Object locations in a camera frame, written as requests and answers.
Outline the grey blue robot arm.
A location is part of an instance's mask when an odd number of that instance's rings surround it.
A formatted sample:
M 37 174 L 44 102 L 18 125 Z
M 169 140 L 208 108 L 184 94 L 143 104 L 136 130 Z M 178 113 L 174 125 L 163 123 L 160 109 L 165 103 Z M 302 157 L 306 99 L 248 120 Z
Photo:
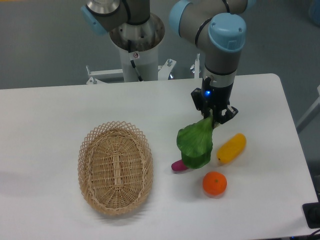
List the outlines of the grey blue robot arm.
M 178 1 L 170 10 L 169 25 L 181 38 L 205 54 L 201 88 L 192 99 L 215 127 L 231 120 L 238 110 L 230 105 L 247 26 L 241 14 L 252 0 Z M 126 82 L 158 80 L 158 46 L 165 35 L 162 20 L 148 0 L 89 0 L 81 13 L 99 34 L 108 34 L 121 55 Z

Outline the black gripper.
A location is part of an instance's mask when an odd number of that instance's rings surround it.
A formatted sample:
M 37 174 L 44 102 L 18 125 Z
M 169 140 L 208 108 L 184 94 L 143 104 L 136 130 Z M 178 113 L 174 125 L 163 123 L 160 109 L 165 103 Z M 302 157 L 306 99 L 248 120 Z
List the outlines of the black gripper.
M 234 74 L 217 75 L 209 74 L 202 78 L 201 89 L 196 88 L 191 92 L 195 108 L 204 118 L 210 116 L 212 109 L 212 127 L 216 128 L 233 119 L 238 114 L 238 109 L 230 106 L 230 96 L 235 80 Z

